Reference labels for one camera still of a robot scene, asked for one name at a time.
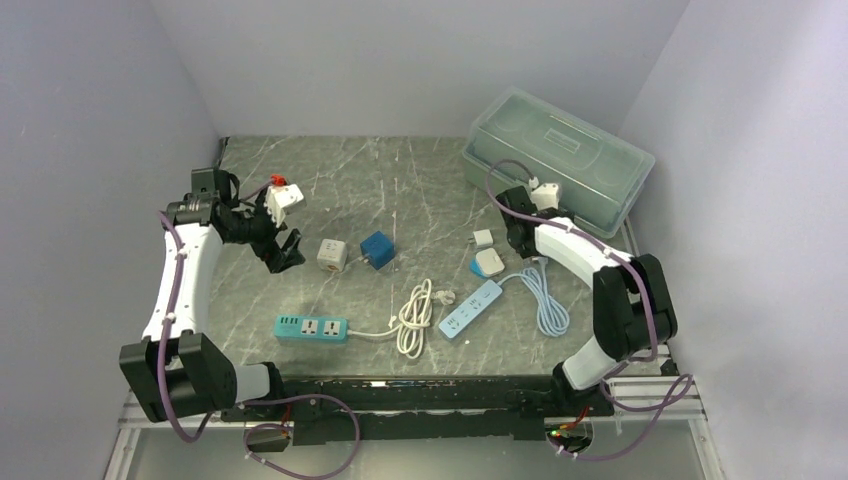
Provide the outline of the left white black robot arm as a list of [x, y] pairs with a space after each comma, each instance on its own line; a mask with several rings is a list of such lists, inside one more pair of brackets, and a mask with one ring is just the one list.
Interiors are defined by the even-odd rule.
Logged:
[[191, 189], [160, 212], [165, 261], [158, 297], [140, 341], [122, 346], [119, 366], [147, 419], [158, 423], [222, 412], [247, 402], [264, 420], [287, 406], [278, 369], [233, 363], [206, 334], [212, 275], [227, 244], [246, 245], [272, 274], [304, 263], [302, 235], [285, 219], [304, 205], [301, 189], [274, 175], [240, 193], [235, 174], [210, 167], [191, 174]]

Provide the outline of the light blue power strip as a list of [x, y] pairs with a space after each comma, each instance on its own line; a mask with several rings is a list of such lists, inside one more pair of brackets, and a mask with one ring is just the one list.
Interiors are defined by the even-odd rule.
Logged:
[[503, 295], [508, 281], [520, 280], [536, 300], [535, 324], [538, 330], [551, 338], [564, 336], [570, 328], [571, 317], [550, 293], [547, 265], [548, 258], [533, 257], [517, 273], [499, 280], [487, 279], [438, 324], [439, 332], [449, 340], [455, 339]]

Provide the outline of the white cube socket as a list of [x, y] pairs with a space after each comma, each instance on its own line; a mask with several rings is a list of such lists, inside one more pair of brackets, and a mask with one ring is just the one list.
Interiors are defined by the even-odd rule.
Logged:
[[348, 247], [344, 241], [323, 239], [316, 260], [322, 270], [341, 272], [344, 270], [348, 257]]

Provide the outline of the blue cube adapter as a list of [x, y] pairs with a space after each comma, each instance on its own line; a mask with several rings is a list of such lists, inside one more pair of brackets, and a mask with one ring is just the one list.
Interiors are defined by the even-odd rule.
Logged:
[[360, 243], [361, 256], [375, 270], [380, 270], [395, 257], [395, 245], [381, 231], [376, 231]]

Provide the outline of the teal power strip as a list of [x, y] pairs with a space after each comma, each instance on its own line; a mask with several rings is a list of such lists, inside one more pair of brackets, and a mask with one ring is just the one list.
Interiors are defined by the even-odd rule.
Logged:
[[426, 332], [432, 325], [434, 304], [450, 306], [455, 301], [456, 294], [452, 290], [435, 290], [433, 282], [425, 279], [413, 288], [407, 301], [390, 317], [385, 331], [352, 330], [349, 321], [340, 317], [281, 315], [274, 323], [273, 334], [279, 341], [325, 344], [343, 344], [350, 337], [375, 342], [393, 339], [400, 355], [416, 360], [424, 351]]

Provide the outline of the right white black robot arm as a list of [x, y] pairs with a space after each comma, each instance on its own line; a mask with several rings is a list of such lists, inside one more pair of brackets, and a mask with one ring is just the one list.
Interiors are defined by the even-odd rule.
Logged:
[[659, 345], [678, 333], [663, 267], [651, 254], [633, 256], [605, 244], [563, 210], [537, 209], [523, 187], [490, 199], [516, 253], [553, 260], [591, 289], [592, 334], [552, 374], [553, 406], [574, 415], [588, 404], [589, 390], [627, 362], [652, 361]]

